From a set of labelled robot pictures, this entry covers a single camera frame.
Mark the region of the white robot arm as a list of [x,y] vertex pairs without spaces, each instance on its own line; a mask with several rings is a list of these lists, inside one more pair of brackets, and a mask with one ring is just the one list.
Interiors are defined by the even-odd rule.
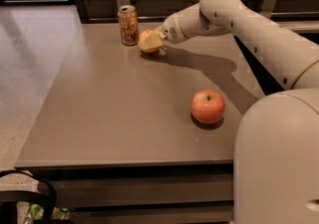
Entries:
[[254,104],[233,156],[234,224],[319,224],[319,46],[240,0],[199,0],[139,42],[142,50],[232,33],[281,86]]

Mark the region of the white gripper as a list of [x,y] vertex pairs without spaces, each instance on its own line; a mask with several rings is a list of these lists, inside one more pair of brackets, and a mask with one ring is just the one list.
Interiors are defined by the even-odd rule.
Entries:
[[161,25],[162,32],[153,31],[144,40],[139,41],[140,49],[159,48],[166,39],[173,44],[181,43],[188,39],[186,34],[186,21],[182,13],[168,16]]

